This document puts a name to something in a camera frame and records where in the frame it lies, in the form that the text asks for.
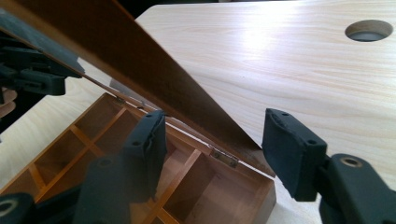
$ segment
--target wooden board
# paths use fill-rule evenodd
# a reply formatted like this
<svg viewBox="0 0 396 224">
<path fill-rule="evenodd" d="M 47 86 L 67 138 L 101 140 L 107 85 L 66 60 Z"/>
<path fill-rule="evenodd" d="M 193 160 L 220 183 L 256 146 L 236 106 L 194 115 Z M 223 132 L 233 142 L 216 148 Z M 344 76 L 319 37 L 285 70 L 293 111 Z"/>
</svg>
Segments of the wooden board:
<svg viewBox="0 0 396 224">
<path fill-rule="evenodd" d="M 241 160 L 274 175 L 263 155 L 257 153 L 260 147 L 116 1 L 21 0 L 0 4 L 218 147 L 228 148 Z"/>
</svg>

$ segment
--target clamp jaw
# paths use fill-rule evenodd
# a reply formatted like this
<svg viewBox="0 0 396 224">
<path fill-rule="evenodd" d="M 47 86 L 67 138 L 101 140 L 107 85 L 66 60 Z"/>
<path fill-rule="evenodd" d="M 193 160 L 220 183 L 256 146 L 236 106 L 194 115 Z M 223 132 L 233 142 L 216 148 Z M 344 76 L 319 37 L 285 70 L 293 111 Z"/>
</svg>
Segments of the clamp jaw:
<svg viewBox="0 0 396 224">
<path fill-rule="evenodd" d="M 64 95 L 64 79 L 80 77 L 66 67 L 0 33 L 0 86 L 46 95 Z M 0 105 L 4 103 L 0 92 Z"/>
<path fill-rule="evenodd" d="M 267 109 L 265 159 L 297 202 L 322 196 L 322 222 L 396 223 L 396 193 L 373 167 L 347 154 L 326 155 L 327 144 L 289 113 Z"/>
</svg>

